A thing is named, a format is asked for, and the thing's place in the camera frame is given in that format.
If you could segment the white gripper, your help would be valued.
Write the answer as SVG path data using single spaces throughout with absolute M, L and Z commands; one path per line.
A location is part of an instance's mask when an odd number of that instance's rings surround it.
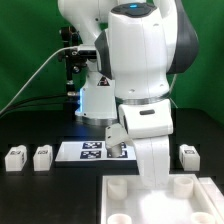
M 120 105 L 119 122 L 105 130 L 105 146 L 113 157 L 121 155 L 122 142 L 134 147 L 139 175 L 147 188 L 168 183 L 169 135 L 173 133 L 168 99 L 145 105 Z

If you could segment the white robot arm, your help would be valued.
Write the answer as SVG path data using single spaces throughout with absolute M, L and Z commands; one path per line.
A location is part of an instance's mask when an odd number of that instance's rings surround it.
M 198 38 L 182 0 L 58 0 L 81 37 L 72 51 L 86 67 L 76 118 L 102 125 L 105 146 L 119 156 L 135 150 L 142 183 L 167 183 L 173 131 L 167 77 L 186 71 Z

